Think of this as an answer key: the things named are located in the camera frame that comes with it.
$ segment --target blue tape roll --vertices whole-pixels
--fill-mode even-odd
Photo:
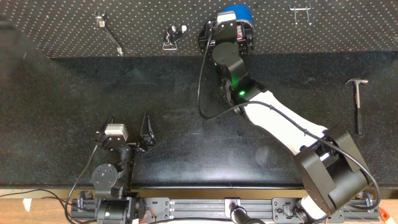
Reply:
[[[236,22],[247,22],[254,30],[253,18],[250,9],[243,5],[234,5],[226,7],[222,12],[234,11],[236,14]]]

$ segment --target orange object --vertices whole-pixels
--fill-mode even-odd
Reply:
[[[382,208],[379,208],[379,214],[381,219],[386,223],[386,224],[396,224],[395,221],[392,219],[392,217]]]

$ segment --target hammer handle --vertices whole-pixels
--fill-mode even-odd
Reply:
[[[356,109],[356,132],[362,134],[362,116],[361,108]]]

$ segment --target wooden floor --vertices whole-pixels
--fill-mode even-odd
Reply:
[[[385,209],[398,221],[398,200],[382,200],[380,207]],[[30,211],[27,212],[23,199],[0,199],[0,223],[68,223],[63,208],[54,199],[32,199]],[[189,223],[217,223],[217,222],[189,222]]]

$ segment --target black table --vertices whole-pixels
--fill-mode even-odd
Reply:
[[[290,151],[265,130],[230,113],[205,121],[197,113],[201,57],[16,59],[2,72],[0,186],[71,187],[108,115],[137,139],[145,112],[157,146],[137,154],[134,188],[301,188]],[[397,52],[250,55],[249,73],[285,106],[310,121],[338,124],[356,141],[382,187],[398,187]],[[206,114],[227,108],[213,64],[204,70]],[[354,133],[352,77],[361,86],[364,134]],[[95,156],[91,171],[108,160]]]

